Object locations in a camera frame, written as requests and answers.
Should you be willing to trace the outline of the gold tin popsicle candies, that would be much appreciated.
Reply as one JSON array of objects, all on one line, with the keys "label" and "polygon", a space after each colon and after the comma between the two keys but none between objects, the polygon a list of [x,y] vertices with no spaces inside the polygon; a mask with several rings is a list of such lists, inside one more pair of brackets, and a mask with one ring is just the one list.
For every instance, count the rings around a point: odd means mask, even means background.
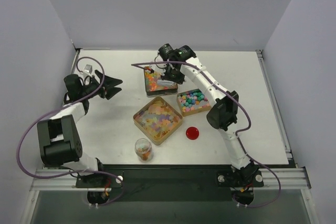
[{"label": "gold tin popsicle candies", "polygon": [[133,120],[154,145],[161,145],[182,125],[183,117],[163,98],[156,97],[141,108]]}]

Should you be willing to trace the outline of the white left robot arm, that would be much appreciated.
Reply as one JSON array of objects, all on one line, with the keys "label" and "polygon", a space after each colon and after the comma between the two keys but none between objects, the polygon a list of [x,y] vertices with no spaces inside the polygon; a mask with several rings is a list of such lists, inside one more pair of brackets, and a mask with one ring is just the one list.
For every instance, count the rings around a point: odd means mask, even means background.
[{"label": "white left robot arm", "polygon": [[64,77],[67,89],[65,106],[49,119],[37,123],[40,156],[47,167],[66,167],[89,172],[88,182],[95,188],[105,185],[107,178],[102,163],[83,151],[76,123],[88,113],[89,99],[99,96],[111,99],[121,91],[120,79],[104,76],[96,70],[86,84],[77,74]]}]

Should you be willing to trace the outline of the gold tin pastel star candies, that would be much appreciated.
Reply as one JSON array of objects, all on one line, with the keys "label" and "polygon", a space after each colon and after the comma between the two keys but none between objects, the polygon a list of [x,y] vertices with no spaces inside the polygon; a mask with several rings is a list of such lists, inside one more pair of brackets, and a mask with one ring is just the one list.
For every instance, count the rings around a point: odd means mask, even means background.
[{"label": "gold tin pastel star candies", "polygon": [[183,117],[206,112],[211,109],[208,99],[200,89],[178,93],[176,100]]}]

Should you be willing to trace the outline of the shiny metal scoop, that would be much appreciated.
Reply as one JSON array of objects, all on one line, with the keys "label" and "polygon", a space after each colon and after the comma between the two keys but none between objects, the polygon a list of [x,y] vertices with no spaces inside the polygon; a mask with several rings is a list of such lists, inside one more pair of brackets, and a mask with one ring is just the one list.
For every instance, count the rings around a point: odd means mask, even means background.
[{"label": "shiny metal scoop", "polygon": [[174,86],[177,85],[177,83],[175,83],[173,81],[158,79],[157,80],[157,85],[164,86],[164,87],[174,87]]}]

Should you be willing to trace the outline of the gold tin neon star candies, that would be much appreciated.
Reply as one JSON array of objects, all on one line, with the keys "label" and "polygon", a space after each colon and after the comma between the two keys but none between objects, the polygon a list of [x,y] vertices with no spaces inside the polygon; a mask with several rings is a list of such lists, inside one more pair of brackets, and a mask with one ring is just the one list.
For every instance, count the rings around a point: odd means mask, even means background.
[{"label": "gold tin neon star candies", "polygon": [[157,97],[177,94],[178,85],[174,87],[164,87],[157,85],[157,80],[161,79],[161,74],[154,71],[150,67],[145,67],[143,70],[144,82],[145,82],[145,92],[147,97]]}]

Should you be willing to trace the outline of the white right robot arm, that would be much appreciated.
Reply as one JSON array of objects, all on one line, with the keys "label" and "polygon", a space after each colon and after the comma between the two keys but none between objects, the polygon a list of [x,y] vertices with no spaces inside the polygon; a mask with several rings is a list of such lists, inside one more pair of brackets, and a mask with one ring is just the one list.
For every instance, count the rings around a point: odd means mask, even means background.
[{"label": "white right robot arm", "polygon": [[170,44],[165,44],[158,49],[157,54],[166,64],[163,79],[182,84],[187,77],[208,99],[211,109],[206,119],[224,139],[231,166],[235,169],[234,183],[245,186],[258,167],[239,138],[239,133],[251,128],[251,119],[239,103],[238,93],[230,92],[219,84],[187,45],[173,49]]}]

